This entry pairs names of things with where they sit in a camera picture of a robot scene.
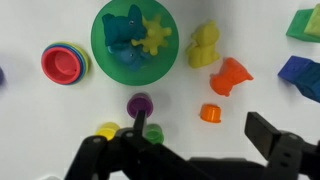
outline purple object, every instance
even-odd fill
[[[0,86],[4,83],[4,73],[0,67]]]
[[[148,95],[138,93],[132,96],[127,104],[127,111],[132,118],[136,118],[138,111],[145,110],[147,117],[152,114],[153,104]]]
[[[314,62],[310,59],[291,56],[278,73],[278,76],[294,84],[294,81],[308,69],[310,64],[313,63]]]

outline green ring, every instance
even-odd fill
[[[144,67],[137,72],[130,71],[127,66],[119,63],[105,46],[102,16],[110,13],[115,16],[127,16],[132,4],[137,5],[142,15],[149,21],[156,14],[161,15],[161,26],[170,27],[172,35],[165,39],[168,47],[159,47],[159,54],[145,62]],[[161,4],[155,0],[112,0],[105,5],[96,16],[92,32],[91,46],[100,68],[113,80],[130,86],[142,86],[153,83],[163,77],[172,67],[179,50],[179,34],[174,19]]]

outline white surface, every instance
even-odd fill
[[[132,125],[126,103],[141,91],[155,106],[148,121],[162,126],[165,145],[184,158],[245,157],[265,163],[243,133],[248,111],[311,143],[320,139],[320,104],[277,77],[291,55],[320,62],[320,44],[285,36],[295,11],[313,8],[316,0],[160,0],[176,20],[181,47],[169,73],[143,87],[116,83],[93,58],[91,26],[107,2],[0,0],[0,66],[7,78],[0,89],[0,179],[64,177],[81,141],[101,123]],[[208,83],[221,60],[193,70],[184,55],[190,34],[207,19],[221,30],[220,54],[237,58],[255,78],[236,86],[229,98],[215,94]],[[93,59],[90,74],[70,87],[48,80],[40,66],[42,51],[60,40],[84,47]],[[221,124],[199,119],[203,103],[222,108]]]

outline orange cup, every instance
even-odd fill
[[[201,108],[200,117],[202,120],[210,123],[220,123],[221,109],[212,104],[204,104]]]

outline red cup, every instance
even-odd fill
[[[42,55],[41,65],[49,79],[59,84],[70,84],[80,76],[80,61],[66,48],[53,47]]]

